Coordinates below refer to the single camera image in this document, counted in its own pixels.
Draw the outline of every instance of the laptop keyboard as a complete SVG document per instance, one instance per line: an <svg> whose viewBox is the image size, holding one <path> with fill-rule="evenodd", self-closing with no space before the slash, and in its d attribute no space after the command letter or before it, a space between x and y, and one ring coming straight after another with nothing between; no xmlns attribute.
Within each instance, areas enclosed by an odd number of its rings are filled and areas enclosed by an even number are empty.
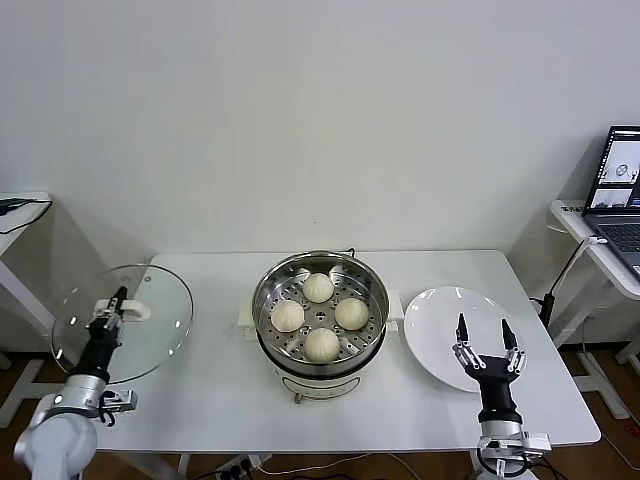
<svg viewBox="0 0 640 480"><path fill-rule="evenodd" d="M623 252L640 252L640 223L598 226Z"/></svg>

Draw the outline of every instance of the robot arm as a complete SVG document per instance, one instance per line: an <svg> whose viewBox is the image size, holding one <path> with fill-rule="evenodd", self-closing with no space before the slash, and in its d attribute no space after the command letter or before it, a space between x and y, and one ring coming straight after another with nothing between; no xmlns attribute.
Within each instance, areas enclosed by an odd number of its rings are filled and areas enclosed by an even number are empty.
<svg viewBox="0 0 640 480"><path fill-rule="evenodd" d="M18 438L14 457L31 470L34 480L75 478L97 448L96 429L89 419L100 417L104 423L106 415L112 426L111 412L135 409L134 392L105 390L111 356L120 346L126 296L127 289L120 287L106 307L95 312L88 326L90 338L64 387L38 403L29 427Z"/></svg>
<svg viewBox="0 0 640 480"><path fill-rule="evenodd" d="M461 313L453 351L467 375L480 385L482 411L478 420L482 436L478 461L493 475L513 478L530 467L530 459L551 451L547 434L532 434L522 429L522 417L511 398L511 383L526 364L526 353L518 349L516 336L502 320L505 357L478 355L469 343L464 315Z"/></svg>

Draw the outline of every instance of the power strip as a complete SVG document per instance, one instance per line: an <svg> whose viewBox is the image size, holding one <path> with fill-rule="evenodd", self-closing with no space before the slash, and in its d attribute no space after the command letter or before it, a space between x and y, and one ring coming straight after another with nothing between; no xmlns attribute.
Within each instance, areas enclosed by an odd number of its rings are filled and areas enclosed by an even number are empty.
<svg viewBox="0 0 640 480"><path fill-rule="evenodd" d="M253 471L260 468L262 464L267 460L269 460L270 458L271 458L270 453L262 453L259 455L237 455L233 457L231 460L229 460L227 463L225 463L224 465L219 466L216 470L230 472L232 467L237 466L240 469L240 478L242 478L247 475L247 472L245 472L240 466L243 460L249 460L251 462L251 470ZM220 477L221 477L221 474L216 473L216 478L218 480L221 480Z"/></svg>

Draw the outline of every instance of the white plate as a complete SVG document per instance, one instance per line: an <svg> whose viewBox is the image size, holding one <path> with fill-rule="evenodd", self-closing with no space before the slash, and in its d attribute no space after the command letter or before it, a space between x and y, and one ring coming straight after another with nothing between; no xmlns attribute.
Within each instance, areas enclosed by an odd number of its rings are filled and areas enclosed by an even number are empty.
<svg viewBox="0 0 640 480"><path fill-rule="evenodd" d="M432 288L414 298L405 314L404 333L409 349L429 373L454 388L480 392L478 383L467 376L451 349L460 313L464 313L469 343L478 355L505 355L503 318L516 334L518 347L524 350L511 315L490 298L462 287Z"/></svg>

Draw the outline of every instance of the white cable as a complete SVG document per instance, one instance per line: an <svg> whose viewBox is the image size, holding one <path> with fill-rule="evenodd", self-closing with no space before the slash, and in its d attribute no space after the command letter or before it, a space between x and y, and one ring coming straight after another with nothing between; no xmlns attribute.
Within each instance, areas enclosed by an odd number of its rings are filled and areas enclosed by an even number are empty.
<svg viewBox="0 0 640 480"><path fill-rule="evenodd" d="M413 475L413 478L415 478L416 480L422 480L420 478L420 476L413 470L413 468L411 468L409 466L409 464L407 462L405 462L404 460L402 460L400 457L398 457L397 455L394 455L393 453L387 453L387 455L389 455L390 457L395 458L397 461L399 461L402 465L404 465L404 468L406 468L409 473L411 473L411 475Z"/></svg>
<svg viewBox="0 0 640 480"><path fill-rule="evenodd" d="M567 278L567 275L569 274L569 270L573 268L573 266L576 264L578 259L582 256L582 254L584 254L584 252L587 251L587 248L589 248L592 245L598 245L598 244L604 244L604 243L607 243L606 239L598 238L595 235L592 235L591 237L587 237L583 239L580 244L580 248L578 248L578 251L573 256L573 258L571 259L571 262L569 263L564 273L562 274L562 277L560 277L560 279L558 280L558 285L556 286L554 293L560 290L560 287L562 287L562 284L564 283L564 281Z"/></svg>
<svg viewBox="0 0 640 480"><path fill-rule="evenodd" d="M640 422L638 422L638 419L635 417L635 415L631 412L631 410L629 410L629 407L627 407L627 405L622 401L622 398L620 397L620 395L618 395L618 392L616 392L616 389L613 387L613 385L611 384L611 382L609 382L609 379L607 377L605 377L603 374L600 373L600 368L598 367L598 365L595 365L591 359L589 358L589 356L587 355L587 347L584 343L584 332L585 332L585 323L582 323L582 353L584 353L584 358L587 359L587 362L589 362L591 364L591 366L593 367L593 369L596 371L596 373L598 374L598 376L602 379L603 384L605 385L605 388L607 390L609 390L609 393L611 395L613 395L614 397L616 397L619 402L620 405L622 405L622 408L624 408L624 410L629 414L629 416L633 419L634 422L636 422L637 425L640 426ZM611 441L611 439L609 437L607 437L604 433L602 433L602 437L609 443L609 445L611 445L613 447L613 449L618 453L618 455L620 455L620 458L622 458L624 460L624 462L629 466L630 469L635 470L636 472L640 472L640 467L636 467L634 466L628 459L627 457L624 456L624 454L620 451L620 449L615 445L615 443L613 443Z"/></svg>
<svg viewBox="0 0 640 480"><path fill-rule="evenodd" d="M368 457L369 455L373 455L373 453L365 453L364 455L357 455L355 457L343 458L342 460L338 460L337 462L333 462L333 463L328 463L327 465L316 465L315 467L297 468L295 470L289 470L286 472L267 472L266 470L263 470L262 467L258 467L258 470L260 470L265 475L286 475L288 473L300 473L300 472L306 472L308 470L322 470L323 468L333 467L335 465L339 465L340 463L350 462L351 460L357 460L359 458Z"/></svg>
<svg viewBox="0 0 640 480"><path fill-rule="evenodd" d="M287 475L289 473L300 473L300 472L306 472L308 470L322 470L324 468L333 467L333 466L338 465L340 463L350 462L351 460L357 460L359 458L368 457L369 455L373 455L373 453L365 453L364 455L358 455L358 456L355 456L355 457L343 458L342 460L338 460L337 462L329 463L327 465L317 465L315 467L297 468L295 470L288 470L286 472L267 472L266 470L263 470L262 467L258 467L258 470L260 470L265 475ZM413 470L413 468L411 468L409 466L409 464L407 464L407 462L402 460L400 457L398 457L397 455L394 455L393 453L387 453L386 455L389 455L390 457L393 457L396 461L400 462L404 466L404 468L406 468L407 471L409 471L409 473L411 473L411 475L413 475L413 477L416 480L422 480L418 476L418 474Z"/></svg>

